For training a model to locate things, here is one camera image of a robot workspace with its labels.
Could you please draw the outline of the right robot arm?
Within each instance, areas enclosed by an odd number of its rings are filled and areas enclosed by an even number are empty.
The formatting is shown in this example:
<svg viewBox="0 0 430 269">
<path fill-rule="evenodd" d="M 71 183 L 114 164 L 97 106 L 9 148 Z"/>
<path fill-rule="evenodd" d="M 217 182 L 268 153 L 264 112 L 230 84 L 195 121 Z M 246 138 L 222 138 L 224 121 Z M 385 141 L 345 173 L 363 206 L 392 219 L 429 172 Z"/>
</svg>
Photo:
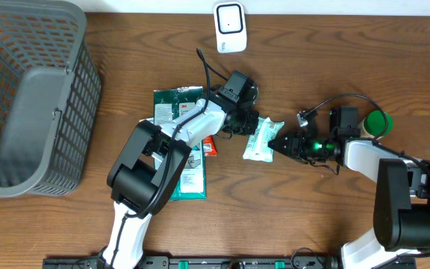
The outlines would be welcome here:
<svg viewBox="0 0 430 269">
<path fill-rule="evenodd" d="M 318 137 L 317 114 L 302 111 L 302 130 L 271 140 L 268 147 L 312 167 L 334 161 L 376 184 L 373 227 L 344 244 L 334 256 L 316 259 L 319 268 L 415 268 L 430 257 L 430 161 L 413 158 L 361 137 L 358 109 L 333 108 L 330 134 Z"/>
</svg>

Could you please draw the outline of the red snack bag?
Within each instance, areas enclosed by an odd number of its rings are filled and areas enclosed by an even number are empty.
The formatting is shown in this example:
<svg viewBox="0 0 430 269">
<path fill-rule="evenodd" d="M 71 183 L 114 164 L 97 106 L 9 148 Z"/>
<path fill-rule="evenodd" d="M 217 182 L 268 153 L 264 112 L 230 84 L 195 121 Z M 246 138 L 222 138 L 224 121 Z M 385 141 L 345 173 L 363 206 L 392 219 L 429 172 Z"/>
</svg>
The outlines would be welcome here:
<svg viewBox="0 0 430 269">
<path fill-rule="evenodd" d="M 217 156 L 218 152 L 216 150 L 214 139 L 212 136 L 207 136 L 202 141 L 202 145 L 205 156 Z"/>
</svg>

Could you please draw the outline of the light green wrapper packet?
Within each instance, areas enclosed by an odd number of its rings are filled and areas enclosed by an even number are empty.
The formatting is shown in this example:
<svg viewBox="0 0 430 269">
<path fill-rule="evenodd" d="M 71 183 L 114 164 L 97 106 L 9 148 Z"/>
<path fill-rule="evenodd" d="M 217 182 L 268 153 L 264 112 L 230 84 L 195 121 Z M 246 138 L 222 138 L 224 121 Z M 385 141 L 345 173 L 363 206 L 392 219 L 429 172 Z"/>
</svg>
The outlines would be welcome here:
<svg viewBox="0 0 430 269">
<path fill-rule="evenodd" d="M 269 117 L 258 119 L 258 126 L 255 133 L 249 136 L 243 159 L 271 163 L 273 150 L 268 147 L 268 143 L 275 139 L 285 122 L 273 122 Z"/>
</svg>

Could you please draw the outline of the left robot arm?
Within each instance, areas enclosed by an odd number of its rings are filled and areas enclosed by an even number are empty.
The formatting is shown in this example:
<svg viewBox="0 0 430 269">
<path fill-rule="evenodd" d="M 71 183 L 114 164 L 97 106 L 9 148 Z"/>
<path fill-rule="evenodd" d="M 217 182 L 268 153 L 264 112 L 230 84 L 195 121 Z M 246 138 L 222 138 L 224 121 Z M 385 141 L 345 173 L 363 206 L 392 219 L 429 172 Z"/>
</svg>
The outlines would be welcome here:
<svg viewBox="0 0 430 269">
<path fill-rule="evenodd" d="M 107 176 L 115 211 L 110 242 L 99 268 L 135 268 L 143 256 L 149 222 L 169 201 L 197 144 L 228 129 L 252 135 L 258 86 L 235 71 L 215 92 L 202 95 L 181 116 L 162 125 L 139 122 Z"/>
</svg>

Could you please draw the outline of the green 3M gloves package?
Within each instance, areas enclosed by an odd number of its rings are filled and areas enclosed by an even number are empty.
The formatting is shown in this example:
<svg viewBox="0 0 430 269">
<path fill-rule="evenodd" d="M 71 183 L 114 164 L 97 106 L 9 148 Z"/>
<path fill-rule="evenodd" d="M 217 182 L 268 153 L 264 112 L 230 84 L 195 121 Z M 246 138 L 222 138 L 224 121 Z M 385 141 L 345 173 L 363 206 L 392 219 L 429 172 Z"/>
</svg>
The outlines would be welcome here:
<svg viewBox="0 0 430 269">
<path fill-rule="evenodd" d="M 148 121 L 155 125 L 169 123 L 191 110 L 202 92 L 202 86 L 155 90 L 154 117 L 148 118 Z M 200 142 L 193 147 L 170 200 L 206 199 L 205 156 Z"/>
</svg>

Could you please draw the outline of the green lid jar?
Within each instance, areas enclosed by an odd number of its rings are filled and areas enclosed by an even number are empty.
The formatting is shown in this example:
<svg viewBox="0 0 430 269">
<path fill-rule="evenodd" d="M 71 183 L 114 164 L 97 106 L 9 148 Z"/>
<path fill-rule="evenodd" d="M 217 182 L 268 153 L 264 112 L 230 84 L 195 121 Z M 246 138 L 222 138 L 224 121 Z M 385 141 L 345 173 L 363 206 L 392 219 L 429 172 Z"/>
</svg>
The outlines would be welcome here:
<svg viewBox="0 0 430 269">
<path fill-rule="evenodd" d="M 361 130 L 361 137 L 377 137 L 378 139 L 381 139 L 388 135 L 393 129 L 393 119 L 388 113 L 385 113 L 385 115 L 387 118 L 387 129 L 384 129 L 385 121 L 380 111 L 373 111 L 360 121 L 358 128 Z"/>
</svg>

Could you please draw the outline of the orange Kleenex tissue pack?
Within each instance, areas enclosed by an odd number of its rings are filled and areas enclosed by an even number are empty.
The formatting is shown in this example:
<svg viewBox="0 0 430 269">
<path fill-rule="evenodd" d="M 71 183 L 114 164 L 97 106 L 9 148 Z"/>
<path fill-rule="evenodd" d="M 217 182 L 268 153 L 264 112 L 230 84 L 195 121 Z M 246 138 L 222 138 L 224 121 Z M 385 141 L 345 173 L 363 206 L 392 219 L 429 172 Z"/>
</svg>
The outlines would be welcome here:
<svg viewBox="0 0 430 269">
<path fill-rule="evenodd" d="M 153 118 L 153 117 L 145 118 L 145 119 L 141 119 L 139 122 L 141 123 L 141 122 L 143 122 L 143 121 L 147 121 L 147 122 L 149 122 L 149 123 L 154 124 L 154 118 Z"/>
</svg>

